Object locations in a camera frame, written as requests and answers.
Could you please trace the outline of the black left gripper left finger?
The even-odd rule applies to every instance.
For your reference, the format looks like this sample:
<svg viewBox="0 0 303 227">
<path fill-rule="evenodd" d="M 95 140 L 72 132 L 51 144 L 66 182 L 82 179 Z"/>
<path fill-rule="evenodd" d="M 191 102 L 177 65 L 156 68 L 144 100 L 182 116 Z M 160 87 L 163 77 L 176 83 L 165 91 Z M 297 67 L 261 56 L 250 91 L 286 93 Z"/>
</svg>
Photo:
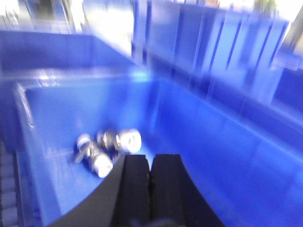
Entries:
<svg viewBox="0 0 303 227">
<path fill-rule="evenodd" d="M 50 226 L 141 227 L 150 219 L 148 161 L 144 155 L 127 155 L 86 199 Z"/>
</svg>

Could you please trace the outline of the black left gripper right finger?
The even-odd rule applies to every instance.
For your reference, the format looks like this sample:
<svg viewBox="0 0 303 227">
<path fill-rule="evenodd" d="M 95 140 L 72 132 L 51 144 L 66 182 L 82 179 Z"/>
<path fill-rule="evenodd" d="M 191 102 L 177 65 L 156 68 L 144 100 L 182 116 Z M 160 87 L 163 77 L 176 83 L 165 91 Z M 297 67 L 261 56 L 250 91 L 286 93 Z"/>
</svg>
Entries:
<svg viewBox="0 0 303 227">
<path fill-rule="evenodd" d="M 152 162 L 151 218 L 174 227 L 223 227 L 187 172 L 179 154 L 157 154 Z"/>
</svg>

